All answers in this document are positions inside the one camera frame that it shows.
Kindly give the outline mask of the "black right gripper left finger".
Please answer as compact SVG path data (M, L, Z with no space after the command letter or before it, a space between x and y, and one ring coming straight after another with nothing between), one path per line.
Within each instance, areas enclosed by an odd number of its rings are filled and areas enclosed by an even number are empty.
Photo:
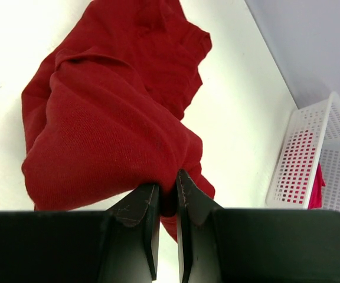
M0 282L152 282L158 243L157 185L107 210L0 212Z

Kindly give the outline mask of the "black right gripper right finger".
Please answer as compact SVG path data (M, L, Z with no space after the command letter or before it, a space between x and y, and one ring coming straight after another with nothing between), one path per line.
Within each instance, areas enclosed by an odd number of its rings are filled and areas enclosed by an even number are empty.
M340 212L223 208L179 171L181 282L340 282Z

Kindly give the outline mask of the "dark red t shirt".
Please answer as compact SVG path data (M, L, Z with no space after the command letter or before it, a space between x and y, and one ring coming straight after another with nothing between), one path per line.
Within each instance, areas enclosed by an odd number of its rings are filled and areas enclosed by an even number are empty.
M156 183L175 238L179 170L215 194L202 140L182 123L211 47L179 1L92 1L22 92L22 172L35 209L72 210Z

